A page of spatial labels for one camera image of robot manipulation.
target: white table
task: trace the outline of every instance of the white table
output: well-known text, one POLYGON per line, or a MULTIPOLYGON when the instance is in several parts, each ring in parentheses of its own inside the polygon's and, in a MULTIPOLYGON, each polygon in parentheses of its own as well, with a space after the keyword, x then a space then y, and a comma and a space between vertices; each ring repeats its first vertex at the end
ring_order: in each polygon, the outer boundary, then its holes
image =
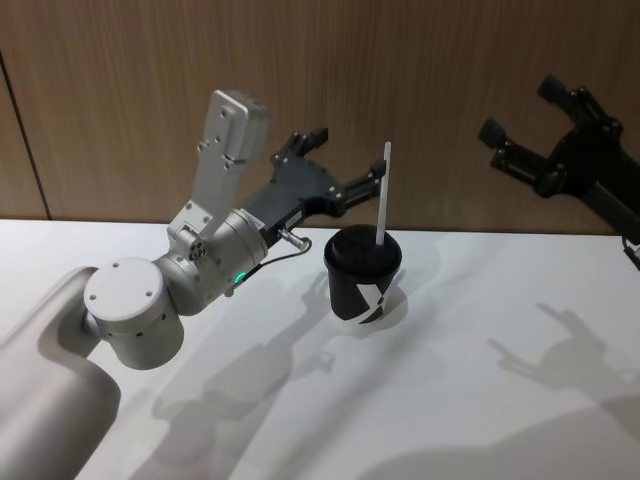
MULTIPOLYGON (((309 254, 183 319, 164 367, 97 348, 122 402, 80 479, 640 478, 640 273, 619 238, 394 233, 393 309, 350 332, 329 313, 333 231, 304 233, 309 254)), ((162 225, 0 238, 0 335, 68 270, 167 246, 162 225)))

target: black and white cup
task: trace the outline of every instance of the black and white cup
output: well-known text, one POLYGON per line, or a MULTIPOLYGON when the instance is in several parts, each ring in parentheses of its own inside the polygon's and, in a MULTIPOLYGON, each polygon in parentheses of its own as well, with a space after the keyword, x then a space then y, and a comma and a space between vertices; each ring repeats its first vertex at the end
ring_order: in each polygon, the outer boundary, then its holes
POLYGON ((400 268, 402 250, 385 233, 376 245, 376 228, 353 225, 340 230, 324 248, 331 309, 351 324, 371 323, 384 314, 387 290, 400 268))

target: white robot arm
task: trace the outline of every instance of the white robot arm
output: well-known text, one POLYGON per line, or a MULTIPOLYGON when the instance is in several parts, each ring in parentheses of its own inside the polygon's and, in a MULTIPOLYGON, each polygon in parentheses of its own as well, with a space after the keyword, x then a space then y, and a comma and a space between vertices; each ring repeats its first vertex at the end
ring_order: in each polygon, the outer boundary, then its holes
POLYGON ((257 272, 291 230, 315 214, 339 217, 378 196, 384 161, 340 184, 304 158, 326 129, 295 133, 273 155, 274 174, 242 209, 237 182, 262 149, 265 106, 236 91, 211 96, 191 199, 168 227, 169 251, 155 261, 117 259, 70 273, 1 345, 0 478, 73 478, 115 420, 117 383, 86 357, 108 342, 125 365, 169 361, 183 341, 180 316, 202 311, 257 272))

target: black cup lid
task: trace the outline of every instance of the black cup lid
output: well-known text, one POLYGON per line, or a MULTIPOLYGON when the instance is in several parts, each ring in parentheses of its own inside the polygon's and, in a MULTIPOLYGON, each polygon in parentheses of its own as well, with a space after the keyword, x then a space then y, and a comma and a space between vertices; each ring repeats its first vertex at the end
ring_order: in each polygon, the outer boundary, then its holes
POLYGON ((383 245, 376 245, 376 228, 353 225, 336 233, 325 248, 325 257, 344 273, 355 276, 387 275, 400 264, 400 247, 385 233, 383 245))

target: wooden wall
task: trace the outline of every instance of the wooden wall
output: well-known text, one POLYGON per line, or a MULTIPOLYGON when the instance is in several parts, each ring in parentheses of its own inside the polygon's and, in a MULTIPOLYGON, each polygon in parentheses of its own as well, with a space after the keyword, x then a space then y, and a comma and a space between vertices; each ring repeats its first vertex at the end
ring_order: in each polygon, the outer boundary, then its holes
POLYGON ((326 125, 315 158, 344 180, 393 141, 393 226, 608 231, 577 201, 490 169, 477 133, 493 115, 549 153, 570 126, 535 93, 554 73, 595 92, 640 158, 639 25, 637 0, 0 0, 0 45, 58 219, 170 219, 208 97, 231 87, 273 116, 238 200, 292 130, 326 125))
POLYGON ((0 71, 0 218, 46 218, 9 86, 0 71))

